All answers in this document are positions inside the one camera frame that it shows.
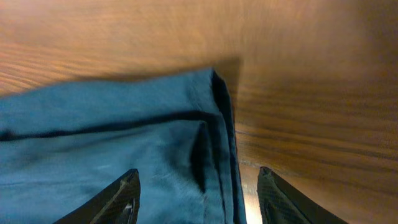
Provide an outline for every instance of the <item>teal cloth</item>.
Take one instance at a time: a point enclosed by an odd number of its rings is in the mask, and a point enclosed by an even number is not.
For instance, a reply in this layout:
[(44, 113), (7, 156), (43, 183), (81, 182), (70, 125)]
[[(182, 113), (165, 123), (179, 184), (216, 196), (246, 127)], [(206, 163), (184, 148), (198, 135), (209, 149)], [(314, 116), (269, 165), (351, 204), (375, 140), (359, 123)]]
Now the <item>teal cloth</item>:
[(0, 99), (0, 223), (52, 223), (138, 169), (138, 223), (245, 223), (231, 101), (212, 69)]

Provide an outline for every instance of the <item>blue fabric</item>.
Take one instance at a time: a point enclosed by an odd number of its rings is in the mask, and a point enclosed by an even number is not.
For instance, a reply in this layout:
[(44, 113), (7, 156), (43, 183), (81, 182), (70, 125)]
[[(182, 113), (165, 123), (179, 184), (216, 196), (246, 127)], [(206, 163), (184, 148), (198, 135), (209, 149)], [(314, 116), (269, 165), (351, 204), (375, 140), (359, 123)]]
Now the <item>blue fabric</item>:
[(136, 168), (138, 223), (245, 223), (231, 102), (211, 69), (0, 100), (0, 223), (52, 223)]

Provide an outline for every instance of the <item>tabletop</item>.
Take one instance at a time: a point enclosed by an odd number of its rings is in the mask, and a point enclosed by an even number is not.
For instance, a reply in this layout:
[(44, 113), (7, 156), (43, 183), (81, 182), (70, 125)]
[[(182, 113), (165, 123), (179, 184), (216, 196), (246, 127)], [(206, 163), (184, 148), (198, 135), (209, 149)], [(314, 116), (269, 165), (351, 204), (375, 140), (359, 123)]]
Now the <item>tabletop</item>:
[(2, 0), (0, 95), (202, 67), (234, 107), (248, 223), (268, 166), (350, 223), (398, 222), (394, 0)]

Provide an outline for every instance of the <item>wooden surface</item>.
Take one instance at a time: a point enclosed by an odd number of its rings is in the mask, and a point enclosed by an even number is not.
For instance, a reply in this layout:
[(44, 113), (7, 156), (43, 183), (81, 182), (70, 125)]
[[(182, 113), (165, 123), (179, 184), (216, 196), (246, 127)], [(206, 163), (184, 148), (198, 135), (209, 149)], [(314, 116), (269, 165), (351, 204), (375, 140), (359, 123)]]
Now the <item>wooden surface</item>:
[(269, 166), (350, 223), (398, 223), (394, 0), (0, 0), (0, 95), (216, 66), (248, 223)]

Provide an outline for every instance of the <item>folded cloth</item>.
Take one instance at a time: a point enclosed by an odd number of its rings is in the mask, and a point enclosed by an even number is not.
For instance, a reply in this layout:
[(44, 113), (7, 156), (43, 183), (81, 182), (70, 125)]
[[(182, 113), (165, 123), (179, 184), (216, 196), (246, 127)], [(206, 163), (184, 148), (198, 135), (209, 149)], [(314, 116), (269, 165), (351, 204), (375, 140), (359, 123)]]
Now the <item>folded cloth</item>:
[(213, 70), (0, 99), (0, 223), (51, 223), (138, 169), (137, 223), (245, 223), (231, 101)]

